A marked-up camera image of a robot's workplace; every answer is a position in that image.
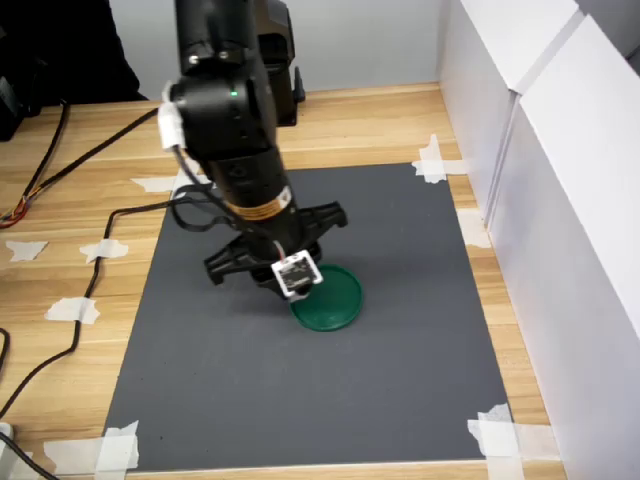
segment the white cardboard panel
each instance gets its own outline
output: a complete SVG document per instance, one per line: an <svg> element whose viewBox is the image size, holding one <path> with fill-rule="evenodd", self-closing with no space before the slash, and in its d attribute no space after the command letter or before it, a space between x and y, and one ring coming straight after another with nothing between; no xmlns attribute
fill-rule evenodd
<svg viewBox="0 0 640 480"><path fill-rule="evenodd" d="M516 94L510 92L460 0L452 0L440 88L480 211L487 211L500 144Z"/></svg>
<svg viewBox="0 0 640 480"><path fill-rule="evenodd" d="M521 103L640 334L640 78L589 17Z"/></svg>
<svg viewBox="0 0 640 480"><path fill-rule="evenodd" d="M518 107L491 237L568 477L636 480L640 341L550 160Z"/></svg>
<svg viewBox="0 0 640 480"><path fill-rule="evenodd" d="M508 88L530 69L578 12L574 0L462 0Z"/></svg>

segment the black cable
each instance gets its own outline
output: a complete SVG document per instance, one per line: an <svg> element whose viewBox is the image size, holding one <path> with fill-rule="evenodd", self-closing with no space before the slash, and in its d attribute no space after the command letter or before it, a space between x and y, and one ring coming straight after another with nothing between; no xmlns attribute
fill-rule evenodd
<svg viewBox="0 0 640 480"><path fill-rule="evenodd" d="M213 188L213 183L209 183L205 185L209 190L211 190ZM181 196L183 194L188 194L188 193L193 193L193 192L200 192L200 189L197 185L183 185L182 187L178 188L175 192L176 196ZM194 203L193 206L197 207L199 210L202 210L206 213L213 213L215 215L215 212L211 212L210 210L206 210L204 208L203 205L200 205L199 203ZM203 224L195 224L195 223L190 223L188 221L186 221L182 215L179 212L178 209L178 204L172 203L171 204L171 214L173 215L173 219L175 220L176 224L182 228L183 230L186 230L188 232L196 232L196 233L203 233L203 232L207 232L209 230L211 230L213 227L215 227L216 225L227 225L228 227L236 230L236 225L233 223L233 221L229 218L229 217L225 217L225 216L217 216L214 217L213 220L211 220L208 223L203 223Z"/></svg>
<svg viewBox="0 0 640 480"><path fill-rule="evenodd" d="M120 130L119 132L117 132L116 134L114 134L113 136L109 137L108 139L106 139L104 142L102 142L100 145L92 148L91 150L89 150L87 153L85 153L84 155L82 155L80 158L78 158L77 160L71 162L69 165L67 165L66 167L64 167L62 170L60 170L58 173L56 173L55 175L52 175L51 177L47 178L44 182L42 182L42 185L40 185L41 188L47 188L48 186L50 186L51 184L53 184L54 182L60 180L62 177L64 177L65 175L67 175L69 172L75 170L76 168L78 168L80 165L82 165L84 162L86 162L87 160L89 160L91 157L93 157L95 154L101 152L102 150L104 150L105 148L107 148L108 146L112 145L113 143L117 142L118 140L120 140L122 137L124 137L127 133L131 132L132 130L134 130L135 128L139 127L140 125L142 125L144 122L146 122L147 120L149 120L150 118L154 117L155 115L158 114L158 109L154 108L153 110L145 113L144 115L142 115L141 117L139 117L138 119L136 119L135 121L133 121L132 123L130 123L129 125L127 125L126 127L124 127L122 130Z"/></svg>
<svg viewBox="0 0 640 480"><path fill-rule="evenodd" d="M273 243L274 249L276 250L277 255L281 259L284 259L285 252L282 249L282 246L280 245L280 243L273 237L273 235L271 235L271 232L269 232L268 230L256 224L249 223L240 215L238 215L236 212L231 210L227 206L227 204L224 203L223 200L221 200L220 198L216 197L213 193L211 193L211 188L208 187L207 184L200 183L200 180L198 180L198 177L195 176L195 174L191 171L191 169L187 165L187 162L184 159L184 156L182 155L182 151L180 150L180 147L176 145L176 146L173 146L171 150L173 150L173 153L176 156L176 159L178 160L178 163L180 164L180 168L182 168L182 171L187 175L189 180L191 180L191 183L193 183L198 187L198 189L200 190L200 193L204 194L204 196L207 197L207 200L213 203L225 214L233 218L238 228L241 227L242 229L246 230L249 233L257 233L258 235L261 235L262 237L266 238L271 243Z"/></svg>
<svg viewBox="0 0 640 480"><path fill-rule="evenodd" d="M2 432L0 432L0 440L2 440L7 445L7 447L13 450L13 452L18 455L18 457L20 457L20 460L26 463L38 475L44 477L46 480L60 480L58 477L47 472L44 468L31 460L29 456L24 453L24 450L22 450L13 440L11 440Z"/></svg>
<svg viewBox="0 0 640 480"><path fill-rule="evenodd" d="M196 200L188 197L183 197L183 198L178 198L174 200L168 200L165 202L152 203L150 205L142 205L140 207L120 208L118 210L114 210L113 212L111 212L111 215L109 215L109 220L107 221L107 226L105 227L103 238L106 240L111 236L111 230L113 229L113 224L118 215L131 215L133 213L150 212L152 210L160 210L163 208L174 207L176 205L182 205L182 204L195 205L195 204L205 203L207 201L208 200ZM95 260L95 265L93 267L93 275L91 276L91 280L89 281L89 285L87 286L87 289L84 294L86 298L91 298L91 295L95 290L96 283L100 275L100 265L102 264L102 258L103 257L98 256ZM40 372L43 368L52 364L56 360L59 360L60 358L66 355L69 355L70 353L73 353L76 350L76 348L78 347L78 343L80 341L80 329L81 329L82 323L80 322L80 320L75 320L74 324L75 325L73 330L73 339L71 340L71 346L69 346L69 348L63 350L62 352L52 356L51 358L48 358L47 360L42 362L40 365L38 365L36 368L31 370L31 372L29 372L29 374L24 378L24 380L20 382L20 385L18 385L18 388L16 388L13 394L9 397L9 400L7 400L7 403L4 405L2 410L0 410L0 419L2 419L5 416L5 414L9 411L11 406L14 404L14 402L18 398L18 396L22 393L24 388L33 379L33 377L35 377L38 374L38 372ZM9 336L9 333L4 328L0 328L0 333L2 333L2 335L5 338L4 344L2 346L2 353L0 353L0 373L1 373L2 365L9 351L10 336ZM37 463L31 460L24 453L24 451L20 449L20 447L18 447L18 445L16 445L9 437L4 435L2 432L0 432L0 440L6 443L7 446L11 448L11 450L13 450L29 467L31 467L39 475L43 476L47 480L49 479L58 480L57 477L51 475L42 467L40 467Z"/></svg>
<svg viewBox="0 0 640 480"><path fill-rule="evenodd" d="M69 104L64 100L61 100L61 102L62 102L62 113L60 114L60 121L58 122L56 131L53 134L53 138L51 139L51 143L49 144L47 153L44 154L44 157L42 158L40 165L38 165L38 168L33 174L33 177L31 177L31 180L29 181L27 188L24 189L24 193L22 194L23 197L26 197L27 195L29 195L33 187L36 185L36 182L40 178L40 175L42 175L42 172L46 168L47 163L49 163L49 159L51 158L51 155L53 154L56 147L58 146L58 141L60 140L62 131L64 130L65 125L67 124L67 120L69 119Z"/></svg>
<svg viewBox="0 0 640 480"><path fill-rule="evenodd" d="M160 203L153 203L151 205L143 205L140 207L132 207L132 208L120 208L118 210L114 210L113 212L111 212L111 215L109 215L109 220L107 222L107 226L105 228L105 232L104 232L104 239L108 239L109 236L111 235L111 229L113 228L113 222L115 221L115 218L118 215L130 215L132 213L141 213L141 212L150 212L152 210L159 210L162 208L167 208L173 204L179 205L179 204L186 204L186 203L196 203L196 202L204 202L204 200L194 200L191 198L180 198L180 199L176 199L176 200L168 200L165 202L160 202ZM100 266L102 264L102 257L97 257L94 263L94 267L93 267L93 275L91 277L91 280L89 282L89 286L87 287L87 290L85 291L85 298L91 298L91 295L93 294L93 290L95 289L96 286L96 282L98 280L98 276L100 274ZM59 360L60 358L69 355L70 353L73 353L76 348L78 347L78 342L80 340L80 328L82 323L80 322L80 320L75 320L75 327L74 327L74 331L73 331L73 339L71 341L71 345L69 346L69 348L67 348L66 350L63 350L60 353L57 353L56 355L52 356L51 358L48 358L47 360L45 360L44 362L42 362L40 365L38 365L37 367L35 367L33 370L31 370L31 372L29 372L29 374L24 378L24 380L22 380L22 382L20 382L20 385L18 385L18 388L16 388L16 390L13 392L13 394L11 394L11 396L9 397L9 400L7 400L7 403L4 405L4 407L2 407L2 410L0 410L0 420L6 415L6 413L9 411L9 409L11 408L11 406L13 405L13 403L16 401L16 399L18 398L18 396L22 393L22 390L24 390L24 388L27 386L27 384L33 379L33 377L35 377L43 368L51 365L53 362L55 362L56 360ZM8 351L8 342L5 341L5 345L7 346L7 351ZM3 353L2 353L3 357L2 359L4 360L4 355L6 355L6 351L3 347Z"/></svg>
<svg viewBox="0 0 640 480"><path fill-rule="evenodd" d="M2 365L4 365L4 359L7 357L9 353L9 345L11 344L11 335L4 328L0 327L0 333L4 337L4 341L2 343L2 352L0 353L0 374L2 373Z"/></svg>

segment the white wall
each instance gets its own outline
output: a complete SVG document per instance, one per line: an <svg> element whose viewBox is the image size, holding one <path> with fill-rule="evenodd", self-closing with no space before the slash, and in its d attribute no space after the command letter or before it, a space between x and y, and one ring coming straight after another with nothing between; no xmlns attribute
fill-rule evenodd
<svg viewBox="0 0 640 480"><path fill-rule="evenodd" d="M124 53L140 80L140 93L159 99L180 75L174 0L109 0Z"/></svg>
<svg viewBox="0 0 640 480"><path fill-rule="evenodd" d="M179 74L174 0L110 0L141 92ZM286 0L307 90L437 80L442 0Z"/></svg>

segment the black mount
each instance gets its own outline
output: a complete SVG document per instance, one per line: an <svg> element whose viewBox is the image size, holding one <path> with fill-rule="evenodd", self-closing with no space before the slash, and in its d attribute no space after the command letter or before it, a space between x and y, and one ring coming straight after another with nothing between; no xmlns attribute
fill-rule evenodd
<svg viewBox="0 0 640 480"><path fill-rule="evenodd" d="M334 225L342 228L348 223L347 215L338 202L298 211L303 230L299 250L308 250L317 263L322 258L318 239ZM204 261L209 278L215 285L224 282L224 277L233 273L249 272L258 287L267 288L284 298L282 290L271 270L273 261L256 258L243 235L238 235L226 247Z"/></svg>

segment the cable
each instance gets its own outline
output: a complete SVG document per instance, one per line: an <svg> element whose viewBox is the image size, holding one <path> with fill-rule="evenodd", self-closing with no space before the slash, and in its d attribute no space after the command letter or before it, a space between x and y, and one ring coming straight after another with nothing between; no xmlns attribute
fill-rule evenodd
<svg viewBox="0 0 640 480"><path fill-rule="evenodd" d="M62 99L60 100L60 102L62 103L62 113L60 114L60 120L58 121L58 126L56 127L56 131L53 134L53 138L49 143L49 148L47 148L47 152L44 154L44 157L42 157L38 168L31 177L31 180L29 180L27 187L24 189L24 192L22 193L18 204L13 209L9 209L5 213L0 215L0 229L9 228L15 225L22 218L24 218L26 214L27 200L31 193L31 190L42 175L42 172L44 172L45 168L47 167L49 160L51 159L51 155L58 146L60 136L62 135L62 131L64 130L64 127L66 126L67 120L69 118L69 104Z"/></svg>
<svg viewBox="0 0 640 480"><path fill-rule="evenodd" d="M20 457L20 460L26 463L38 475L40 475L41 477L44 477L46 480L60 480L58 477L47 472L44 468L42 468L36 462L31 460L29 456L26 453L24 453L24 450L22 450L13 440L11 440L2 432L0 432L0 440L6 443L7 447L13 450L13 452L16 455L18 455L18 457Z"/></svg>
<svg viewBox="0 0 640 480"><path fill-rule="evenodd" d="M205 187L211 190L213 188L213 183L206 184ZM187 193L193 193L194 191L200 192L200 189L198 188L197 185L183 185L182 187L176 190L175 195L176 197L182 196ZM212 213L210 210L205 210L203 206L197 203L194 203L193 205L206 213ZM186 221L182 217L182 215L180 215L177 204L171 204L171 214L173 215L173 219L176 221L176 224L180 228L188 232L203 233L211 230L216 225L221 225L221 224L227 225L233 230L237 230L237 227L233 223L233 221L229 217L225 217L225 216L214 217L213 220L211 220L209 223L203 223L203 224L190 223Z"/></svg>
<svg viewBox="0 0 640 480"><path fill-rule="evenodd" d="M191 180L191 183L193 183L199 188L200 193L204 194L204 196L207 197L207 200L213 203L216 207L218 207L228 216L233 218L233 220L235 220L236 222L236 225L238 225L239 227L243 227L249 233L257 233L259 235L262 235L264 238L271 241L274 244L275 249L277 250L280 260L285 259L286 254L285 254L284 248L282 248L282 245L280 244L280 242L276 240L268 230L265 230L264 228L259 227L256 224L247 222L244 218L242 218L236 212L231 210L226 203L224 203L221 199L219 199L213 193L211 193L210 187L208 187L203 183L200 183L200 180L198 180L198 177L196 177L196 175L191 171L191 169L187 165L187 162L184 159L184 156L182 155L182 151L180 150L179 146L175 145L171 148L171 150L176 156L176 159L178 160L178 163L180 164L180 168L182 168L182 171L187 175L187 177L189 177L189 180Z"/></svg>
<svg viewBox="0 0 640 480"><path fill-rule="evenodd" d="M36 172L33 174L33 177L31 177L31 180L29 181L27 188L24 189L24 193L22 194L23 198L27 197L31 193L31 190L35 186L36 182L40 179L40 175L42 175L42 172L47 166L47 163L49 162L51 155L53 154L54 150L58 146L58 140L60 140L60 136L62 135L62 130L66 126L67 120L69 119L69 104L64 100L62 100L61 102L62 102L62 113L60 114L60 121L58 122L56 131L53 134L53 139L51 140L51 144L47 149L47 153L44 154L44 158L40 162L40 165L38 165L38 168L36 169Z"/></svg>
<svg viewBox="0 0 640 480"><path fill-rule="evenodd" d="M106 240L111 236L111 230L113 230L113 224L115 222L116 217L118 217L119 215L131 215L133 213L150 212L150 211L153 211L153 210L160 210L160 209L167 208L167 207L172 207L173 208L174 206L182 205L182 204L195 205L195 204L205 203L207 201L208 200L196 200L196 199L192 199L192 198L183 197L183 198L178 198L178 199L174 199L174 200L168 200L168 201L165 201L165 202L152 203L150 205L142 205L142 206L139 206L139 207L120 208L118 210L114 210L113 212L111 212L111 215L109 215L109 220L107 221L107 225L106 225L105 230L104 230L103 238ZM103 259L103 257L98 256L96 258L96 260L95 260L95 265L93 267L93 275L91 276L91 280L89 281L89 285L87 286L87 289L86 289L85 294L84 294L84 296L86 298L91 298L91 295L93 294L93 291L95 290L95 287L96 287L96 284L97 284L97 281L98 281L98 277L100 275L100 266L102 264L102 259ZM38 365L33 370L31 370L31 372L29 372L29 374L24 378L24 380L22 380L22 382L20 382L20 385L18 385L16 390L13 392L13 394L11 394L11 396L7 400L7 403L5 403L4 407L2 407L2 410L0 410L0 419L2 419L6 415L6 413L9 411L9 409L12 407L12 405L14 404L16 399L18 398L18 396L22 393L22 391L25 389L25 387L28 385L28 383L33 379L33 377L35 377L42 369L44 369L48 365L51 365L56 360L59 360L60 358L66 356L66 355L69 355L69 354L73 353L76 350L76 348L78 347L78 343L80 341L81 326L82 326L82 322L80 322L80 320L75 320L74 321L73 338L71 340L71 345L69 346L69 348L63 350L60 353L57 353L56 355L54 355L54 356L48 358L47 360L45 360L44 362L42 362L40 365ZM4 336L4 344L2 346L2 352L0 353L0 373L2 373L2 366L4 364L4 360L5 360L8 352L9 352L9 345L10 345L11 337L9 335L9 332L7 332L4 328L0 328L0 333ZM20 447L17 444L15 444L9 437L4 435L2 432L0 432L0 440L2 440L4 443L6 443L7 446L9 446L9 448L11 448L11 450L13 450L29 467L31 467L39 475L43 476L47 480L49 480L49 479L58 480L57 477L51 475L46 470L44 470L42 467L40 467L37 463L35 463L33 460L31 460L24 453L24 451L22 449L20 449Z"/></svg>
<svg viewBox="0 0 640 480"><path fill-rule="evenodd" d="M4 359L7 358L7 354L9 353L9 345L11 345L11 335L4 328L0 327L0 333L4 337L4 342L2 343L2 352L0 352L0 373L2 373L2 365L4 365Z"/></svg>
<svg viewBox="0 0 640 480"><path fill-rule="evenodd" d="M144 122L146 122L147 120L149 120L150 118L154 117L155 115L157 115L158 113L158 109L154 108L153 110L145 113L144 115L142 115L141 117L137 118L136 120L134 120L132 123L130 123L129 125L127 125L126 127L124 127L122 130L120 130L119 132L116 132L113 136L107 138L104 142L102 142L100 145L92 148L91 150L89 150L87 153L85 153L84 155L82 155L80 158L78 158L77 160L71 162L69 165L67 165L66 167L64 167L62 170L60 170L58 173L56 173L55 175L47 178L44 182L42 182L42 184L38 187L38 190L43 190L47 187L49 187L50 185L52 185L53 183L57 182L58 180L60 180L61 178L63 178L64 176L66 176L67 174L69 174L71 171L75 170L76 168L78 168L80 165L82 165L84 162L86 162L87 160L89 160L91 157L93 157L94 155L96 155L97 153L101 152L102 150L104 150L105 148L107 148L108 146L114 144L115 142L117 142L118 140L120 140L122 137L124 137L127 133L131 132L132 130L135 130L137 127L139 127L140 125L142 125Z"/></svg>
<svg viewBox="0 0 640 480"><path fill-rule="evenodd" d="M55 175L52 175L51 177L47 178L38 187L33 188L33 186L36 184L36 182L38 180L38 177L42 174L42 171L44 170L44 166L46 165L46 163L48 163L49 158L53 154L53 152L55 150L55 146L56 146L56 144L58 143L58 141L60 139L60 136L62 134L64 126L66 125L66 121L67 121L68 114L69 114L69 106L65 102L63 104L63 107L62 107L62 115L60 117L60 122L58 124L58 128L56 129L56 132L55 132L55 134L53 136L53 140L51 142L51 145L50 145L49 149L47 150L47 153L45 154L45 157L43 158L43 161L40 162L40 166L38 166L38 169L34 173L34 175L31 178L29 184L27 185L27 188L25 189L25 193L23 194L22 198L18 202L18 205L14 209L12 209L12 210L10 209L5 214L0 216L0 229L6 229L6 228L10 228L10 227L14 226L16 223L18 223L20 220L22 220L26 216L26 214L27 214L29 208L31 207L31 204L35 200L35 198L40 193L42 193L45 189L47 189L48 187L50 187L54 183L58 182L59 180L61 180L65 176L67 176L69 173L71 173L73 170L75 170L80 165L85 163L91 157L93 157L97 153L101 152L102 150L104 150L108 146L112 145L113 143L115 143L116 141L118 141L119 139L124 137L127 133L131 132L132 130L134 130L135 128L139 127L140 125L142 125L144 122L146 122L150 118L154 117L157 113L158 113L158 109L154 108L153 110L151 110L151 111L145 113L144 115L140 116L139 118L134 120L132 123L130 123L129 125L124 127L122 130L116 132L114 135L112 135L111 137L106 139L104 142L100 143L96 147L94 147L91 150L89 150L87 153L82 155L77 160L71 162L69 165L64 167L58 173L56 173Z"/></svg>

